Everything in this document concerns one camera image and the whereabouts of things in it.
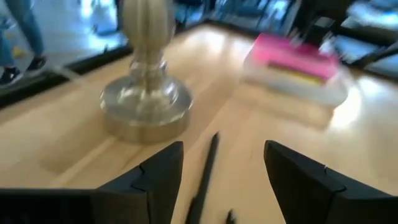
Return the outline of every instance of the shoe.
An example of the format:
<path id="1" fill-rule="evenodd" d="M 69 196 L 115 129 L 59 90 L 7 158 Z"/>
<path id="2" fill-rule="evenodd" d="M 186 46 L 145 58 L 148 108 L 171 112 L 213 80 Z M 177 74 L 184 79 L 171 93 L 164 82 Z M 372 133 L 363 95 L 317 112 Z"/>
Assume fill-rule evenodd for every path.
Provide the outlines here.
<path id="1" fill-rule="evenodd" d="M 47 59 L 45 57 L 35 57 L 33 58 L 30 65 L 27 67 L 27 71 L 28 72 L 38 71 L 44 67 L 46 62 Z"/>
<path id="2" fill-rule="evenodd" d="M 5 68 L 0 77 L 0 88 L 7 88 L 20 80 L 24 75 L 18 68 Z"/>

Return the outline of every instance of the pink notebook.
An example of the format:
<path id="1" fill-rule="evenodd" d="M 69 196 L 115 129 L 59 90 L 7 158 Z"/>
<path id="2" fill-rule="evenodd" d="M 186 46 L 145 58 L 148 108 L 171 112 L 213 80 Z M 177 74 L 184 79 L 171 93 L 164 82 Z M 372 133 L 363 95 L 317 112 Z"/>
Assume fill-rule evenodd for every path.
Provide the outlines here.
<path id="1" fill-rule="evenodd" d="M 321 54 L 310 44 L 294 46 L 288 38 L 269 34 L 256 39 L 252 57 L 255 62 L 286 67 L 324 81 L 336 75 L 339 67 L 336 55 Z"/>

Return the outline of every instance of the light wood tabletop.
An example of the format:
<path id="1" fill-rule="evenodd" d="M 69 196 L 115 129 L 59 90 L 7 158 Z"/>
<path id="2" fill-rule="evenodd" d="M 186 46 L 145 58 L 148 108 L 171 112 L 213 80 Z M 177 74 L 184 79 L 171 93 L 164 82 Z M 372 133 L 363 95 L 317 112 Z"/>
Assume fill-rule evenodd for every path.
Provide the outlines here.
<path id="1" fill-rule="evenodd" d="M 192 91 L 183 179 L 172 223 L 183 223 L 212 135 L 221 134 L 202 223 L 284 223 L 263 160 L 273 139 L 345 175 L 398 195 L 398 87 L 358 74 L 334 111 L 241 81 L 253 40 L 210 25 L 167 47 L 169 74 Z M 96 188 L 170 142 L 138 146 L 103 128 L 99 96 L 130 57 L 0 111 L 0 187 Z"/>

